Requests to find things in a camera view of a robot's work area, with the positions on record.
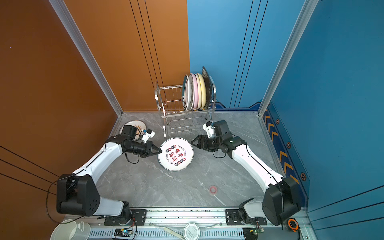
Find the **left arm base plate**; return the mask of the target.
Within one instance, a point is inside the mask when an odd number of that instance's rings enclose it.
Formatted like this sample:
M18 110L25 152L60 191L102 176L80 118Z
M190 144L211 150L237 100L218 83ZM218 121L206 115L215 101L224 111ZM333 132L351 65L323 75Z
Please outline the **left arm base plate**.
M131 210L131 215L128 220L124 217L106 217L104 221L105 226L143 226L146 221L147 210L145 209L135 209Z

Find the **white plate red characters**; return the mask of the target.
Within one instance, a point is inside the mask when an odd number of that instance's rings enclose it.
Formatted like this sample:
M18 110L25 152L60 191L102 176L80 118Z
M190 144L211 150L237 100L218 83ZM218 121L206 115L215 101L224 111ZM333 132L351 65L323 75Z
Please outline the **white plate red characters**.
M186 169L192 163L193 146L183 138L168 139L160 149L162 153L158 155L158 161L168 171L178 172Z

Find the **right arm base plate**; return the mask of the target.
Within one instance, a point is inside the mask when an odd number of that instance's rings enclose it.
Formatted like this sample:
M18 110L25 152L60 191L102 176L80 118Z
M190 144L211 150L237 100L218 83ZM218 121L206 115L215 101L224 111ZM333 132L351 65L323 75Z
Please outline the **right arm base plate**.
M267 219L262 217L249 218L245 216L245 212L239 209L226 209L226 221L228 226L235 225L260 225L266 226Z

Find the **steel two-tier dish rack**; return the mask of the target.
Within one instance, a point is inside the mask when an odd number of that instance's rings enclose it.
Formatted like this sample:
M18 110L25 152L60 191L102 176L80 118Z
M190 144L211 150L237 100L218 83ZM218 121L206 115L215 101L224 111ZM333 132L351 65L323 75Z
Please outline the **steel two-tier dish rack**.
M216 86L210 78L211 100L207 110L184 111L182 85L155 88L155 100L163 120L164 138L180 137L192 140L197 135L205 134L203 124L213 121L216 110Z

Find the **black floral square plate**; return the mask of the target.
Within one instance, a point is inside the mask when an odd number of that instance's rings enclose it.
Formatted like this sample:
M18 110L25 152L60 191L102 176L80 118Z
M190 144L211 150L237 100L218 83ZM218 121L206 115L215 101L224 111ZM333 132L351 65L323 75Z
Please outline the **black floral square plate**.
M206 104L204 106L204 110L208 110L209 106L211 104L211 101L212 101L212 91L213 91L212 88L213 87L212 87L210 75L204 66L203 66L203 70L202 70L202 76L203 76L203 79L205 82L205 87L206 87Z

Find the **pink round plate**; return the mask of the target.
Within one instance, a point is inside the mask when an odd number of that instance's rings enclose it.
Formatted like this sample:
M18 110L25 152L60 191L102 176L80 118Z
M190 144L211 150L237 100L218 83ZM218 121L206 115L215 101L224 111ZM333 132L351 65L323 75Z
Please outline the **pink round plate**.
M199 108L199 93L200 93L200 80L196 74L192 74L193 77L193 86L194 86L194 110Z

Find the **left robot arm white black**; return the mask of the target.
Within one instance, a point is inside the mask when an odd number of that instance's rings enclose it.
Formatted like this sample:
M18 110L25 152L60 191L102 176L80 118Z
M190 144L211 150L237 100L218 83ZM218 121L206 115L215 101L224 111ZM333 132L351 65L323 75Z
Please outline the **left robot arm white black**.
M104 146L83 166L72 174L63 174L57 181L57 212L76 216L99 216L105 218L105 225L126 225L133 221L133 213L126 201L101 197L96 184L105 170L121 155L131 153L139 159L155 156L162 150L151 138L152 130L144 130L136 139L137 128L123 126L122 132L109 137Z

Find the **white plate dark green rim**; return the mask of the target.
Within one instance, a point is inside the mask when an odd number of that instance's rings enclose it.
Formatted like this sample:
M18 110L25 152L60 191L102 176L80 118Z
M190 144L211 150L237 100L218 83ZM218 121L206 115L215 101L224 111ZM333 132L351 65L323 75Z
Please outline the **white plate dark green rim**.
M185 75L183 82L183 99L184 99L184 110L190 111L192 109L192 75Z

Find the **cream round plate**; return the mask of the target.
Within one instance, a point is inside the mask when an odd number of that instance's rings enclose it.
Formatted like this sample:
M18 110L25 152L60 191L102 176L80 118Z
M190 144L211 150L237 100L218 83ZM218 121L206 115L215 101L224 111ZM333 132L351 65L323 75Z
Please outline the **cream round plate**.
M202 104L202 99L201 99L201 84L200 84L199 89L200 89L200 93L199 93L199 97L200 97L200 99L199 99L199 108L198 108L198 109L201 109L201 104Z

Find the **white plate orange sunburst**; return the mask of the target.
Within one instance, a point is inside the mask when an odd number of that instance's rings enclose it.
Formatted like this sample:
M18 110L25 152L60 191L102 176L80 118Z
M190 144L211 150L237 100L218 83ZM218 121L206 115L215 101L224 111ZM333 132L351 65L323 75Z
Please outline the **white plate orange sunburst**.
M120 131L119 131L120 134L122 133L124 126L134 126L134 127L136 127L138 129L137 132L136 132L134 140L140 139L142 137L142 134L143 134L144 130L147 129L147 126L146 126L146 124L143 121L133 120L133 121L129 121L129 122L125 123L120 128Z

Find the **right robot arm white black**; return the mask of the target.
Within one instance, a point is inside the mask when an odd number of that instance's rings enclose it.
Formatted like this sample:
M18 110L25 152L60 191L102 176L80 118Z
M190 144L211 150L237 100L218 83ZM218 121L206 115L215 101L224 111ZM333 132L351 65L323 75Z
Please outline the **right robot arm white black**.
M262 211L270 223L279 226L301 210L299 184L265 164L245 140L232 134L226 121L207 122L203 129L206 134L198 135L191 145L211 153L222 151L247 170L264 192L262 202L249 199L239 205L243 224L255 222Z

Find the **yellow round plate with bear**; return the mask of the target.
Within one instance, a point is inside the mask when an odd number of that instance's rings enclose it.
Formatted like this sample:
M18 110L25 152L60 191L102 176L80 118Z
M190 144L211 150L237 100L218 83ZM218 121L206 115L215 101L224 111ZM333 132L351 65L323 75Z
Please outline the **yellow round plate with bear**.
M201 84L201 99L202 99L202 104L201 104L201 109L205 109L205 105L207 102L207 92L206 92L206 86L205 86L205 81L203 76L200 73L197 73L200 84Z

